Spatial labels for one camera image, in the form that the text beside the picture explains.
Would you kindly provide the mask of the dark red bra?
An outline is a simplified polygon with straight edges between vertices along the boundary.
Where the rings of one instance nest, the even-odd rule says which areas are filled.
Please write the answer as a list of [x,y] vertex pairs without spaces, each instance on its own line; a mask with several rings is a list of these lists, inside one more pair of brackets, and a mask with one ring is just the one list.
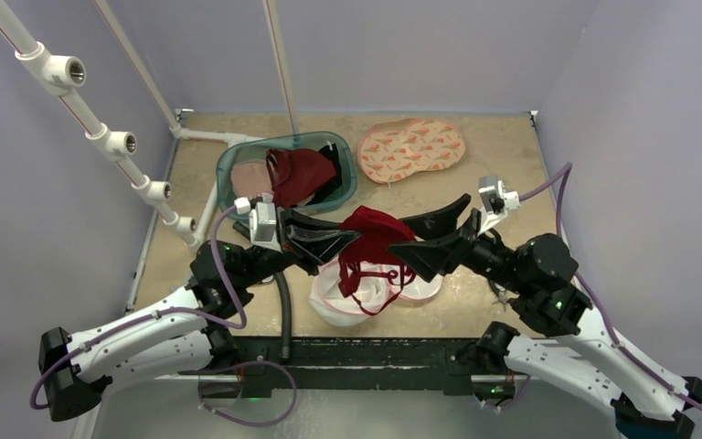
[[309,148],[270,149],[265,161],[273,202],[279,208],[291,208],[311,198],[337,175],[329,158]]

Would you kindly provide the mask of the dark red garment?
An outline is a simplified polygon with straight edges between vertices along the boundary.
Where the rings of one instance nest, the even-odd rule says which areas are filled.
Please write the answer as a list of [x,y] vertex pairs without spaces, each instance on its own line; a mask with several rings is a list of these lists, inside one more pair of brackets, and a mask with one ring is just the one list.
[[[365,206],[357,208],[340,226],[341,230],[357,232],[357,238],[338,256],[339,290],[350,297],[367,316],[375,316],[395,301],[404,287],[413,283],[416,273],[388,251],[393,244],[416,240],[415,233],[400,219]],[[356,291],[365,277],[383,279],[398,291],[373,311],[356,297]]]

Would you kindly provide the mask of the round pink white laundry bag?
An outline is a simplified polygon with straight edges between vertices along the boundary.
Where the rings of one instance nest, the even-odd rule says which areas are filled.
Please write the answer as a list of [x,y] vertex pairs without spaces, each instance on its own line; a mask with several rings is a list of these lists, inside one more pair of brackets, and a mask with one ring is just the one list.
[[400,277],[400,267],[363,262],[357,289],[343,294],[341,281],[352,271],[333,260],[320,268],[309,295],[309,304],[325,323],[353,327],[379,315],[391,305],[423,305],[442,287],[441,276],[425,281],[417,274]]

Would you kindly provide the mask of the pink bra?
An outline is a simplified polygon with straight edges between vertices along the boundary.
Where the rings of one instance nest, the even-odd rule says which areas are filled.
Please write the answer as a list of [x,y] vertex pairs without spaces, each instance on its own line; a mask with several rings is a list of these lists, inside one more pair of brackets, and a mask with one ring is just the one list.
[[272,194],[270,173],[264,159],[252,159],[234,165],[230,171],[230,182],[239,198]]

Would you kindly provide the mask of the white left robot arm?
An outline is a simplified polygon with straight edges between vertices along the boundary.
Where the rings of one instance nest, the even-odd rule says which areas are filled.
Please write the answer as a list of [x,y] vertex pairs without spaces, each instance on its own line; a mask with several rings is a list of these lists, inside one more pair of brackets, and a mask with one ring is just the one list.
[[223,374],[244,366],[232,330],[248,324],[249,288],[296,266],[316,275],[360,232],[291,209],[250,213],[250,245],[211,238],[197,250],[186,284],[109,324],[40,338],[40,377],[29,405],[54,422],[97,407],[107,391],[174,373]]

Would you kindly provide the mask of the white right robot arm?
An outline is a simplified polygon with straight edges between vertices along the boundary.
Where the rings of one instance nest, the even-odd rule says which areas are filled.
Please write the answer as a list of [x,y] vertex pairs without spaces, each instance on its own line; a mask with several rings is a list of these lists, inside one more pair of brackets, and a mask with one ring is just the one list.
[[388,247],[424,280],[463,266],[512,294],[510,306],[538,339],[493,322],[473,359],[487,371],[519,371],[591,402],[627,438],[690,437],[695,425],[686,411],[702,403],[702,380],[664,369],[606,326],[598,305],[574,284],[578,265],[559,236],[506,247],[492,228],[518,206],[517,195],[482,202],[464,223],[457,218],[467,197],[407,218],[416,240]]

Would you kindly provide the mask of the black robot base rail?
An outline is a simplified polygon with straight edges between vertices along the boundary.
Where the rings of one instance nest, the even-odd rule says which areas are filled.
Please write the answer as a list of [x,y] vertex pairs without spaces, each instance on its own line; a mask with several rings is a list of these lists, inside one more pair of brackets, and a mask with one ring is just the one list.
[[295,337],[287,358],[278,337],[236,337],[234,346],[195,374],[236,384],[244,398],[295,388],[507,399],[527,380],[502,360],[484,359],[476,339],[462,337]]

